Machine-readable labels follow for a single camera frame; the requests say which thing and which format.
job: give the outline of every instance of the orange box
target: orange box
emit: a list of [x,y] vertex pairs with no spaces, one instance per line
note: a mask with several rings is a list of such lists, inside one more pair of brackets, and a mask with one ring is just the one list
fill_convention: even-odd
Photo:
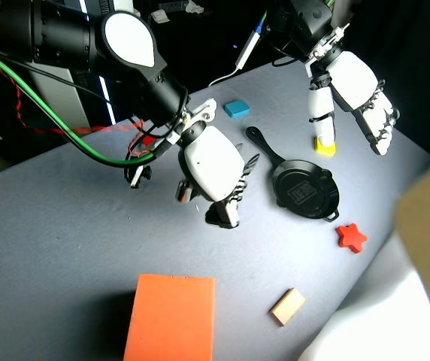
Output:
[[123,361],[211,361],[215,278],[140,275]]

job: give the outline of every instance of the gray table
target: gray table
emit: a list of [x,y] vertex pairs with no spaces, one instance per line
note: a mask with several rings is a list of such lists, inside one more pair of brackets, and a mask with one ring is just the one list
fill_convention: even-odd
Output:
[[[241,225],[225,230],[205,224],[205,200],[175,201],[182,178],[175,147],[137,191],[122,171],[71,145],[50,151],[0,173],[0,359],[120,359],[140,273],[217,279],[216,361],[294,360],[330,318],[389,234],[394,202],[430,156],[399,132],[387,156],[374,155],[339,109],[338,153],[315,154],[301,64],[263,66],[193,94],[192,104],[209,97],[219,102],[215,124],[244,142],[245,159],[259,152],[243,132],[254,125],[281,156],[330,169],[340,218],[308,220],[278,208],[265,156],[250,175]],[[234,99],[246,101],[251,114],[230,119],[222,105]],[[87,139],[123,157],[131,137]],[[360,254],[338,246],[335,228],[348,223],[369,237]],[[268,310],[291,287],[307,303],[281,328]]]

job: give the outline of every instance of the robotic hand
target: robotic hand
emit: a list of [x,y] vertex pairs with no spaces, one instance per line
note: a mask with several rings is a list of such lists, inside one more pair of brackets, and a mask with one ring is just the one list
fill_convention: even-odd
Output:
[[[96,18],[42,0],[4,0],[0,4],[0,58],[92,71],[121,84],[154,126],[170,129],[151,150],[150,159],[174,144],[180,146],[186,180],[179,200],[203,195],[214,202],[208,222],[225,228],[238,225],[244,178],[254,164],[246,166],[230,140],[207,124],[215,117],[213,99],[194,111],[188,109],[188,92],[166,71],[152,32],[134,14],[115,11]],[[121,166],[120,162],[105,164]],[[139,163],[138,177],[145,164]]]
[[385,155],[399,112],[383,93],[384,80],[356,55],[342,50],[344,28],[330,25],[332,12],[322,0],[276,0],[268,25],[287,34],[301,51],[310,79],[308,108],[316,150],[335,153],[334,99],[355,116],[372,150]]

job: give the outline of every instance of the cast iron skillet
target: cast iron skillet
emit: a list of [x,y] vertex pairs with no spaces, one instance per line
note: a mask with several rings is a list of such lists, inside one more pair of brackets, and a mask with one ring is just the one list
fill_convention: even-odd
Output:
[[323,218],[327,222],[338,218],[338,188],[330,171],[304,160],[285,160],[270,148],[255,126],[249,126],[245,134],[277,167],[272,180],[280,207],[306,218]]

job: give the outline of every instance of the red star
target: red star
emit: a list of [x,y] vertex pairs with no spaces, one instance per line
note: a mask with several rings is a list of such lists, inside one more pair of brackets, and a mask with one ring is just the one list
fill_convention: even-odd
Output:
[[338,245],[348,247],[354,253],[362,252],[362,243],[367,241],[367,236],[362,234],[355,223],[350,226],[340,226],[337,228],[337,233],[341,237]]

